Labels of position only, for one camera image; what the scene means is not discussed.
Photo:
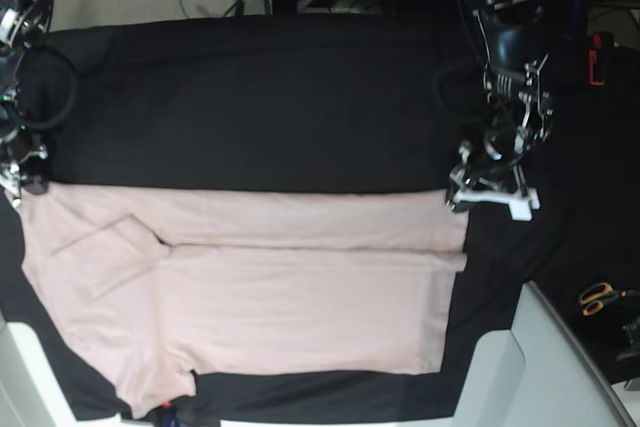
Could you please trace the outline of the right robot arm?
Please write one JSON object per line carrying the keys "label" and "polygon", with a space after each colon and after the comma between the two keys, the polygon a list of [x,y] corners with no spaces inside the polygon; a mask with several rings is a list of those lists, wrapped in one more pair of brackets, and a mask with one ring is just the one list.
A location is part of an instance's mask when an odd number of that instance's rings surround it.
{"label": "right robot arm", "polygon": [[[21,206],[24,191],[47,192],[42,165],[49,152],[43,134],[66,120],[77,99],[76,67],[44,43],[53,12],[54,0],[1,0],[1,189],[15,209]],[[48,118],[20,107],[21,78],[29,61],[39,54],[60,62],[69,80],[66,100]]]}

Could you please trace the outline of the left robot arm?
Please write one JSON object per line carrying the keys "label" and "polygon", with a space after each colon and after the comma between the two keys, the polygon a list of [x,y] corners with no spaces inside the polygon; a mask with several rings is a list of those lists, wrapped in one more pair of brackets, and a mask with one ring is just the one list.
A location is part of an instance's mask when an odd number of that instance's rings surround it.
{"label": "left robot arm", "polygon": [[513,220],[529,221],[540,207],[523,162],[552,126],[552,95],[543,73],[553,25],[545,18],[545,1],[458,0],[482,97],[478,112],[457,114],[466,128],[449,173],[446,204],[454,212],[497,204]]}

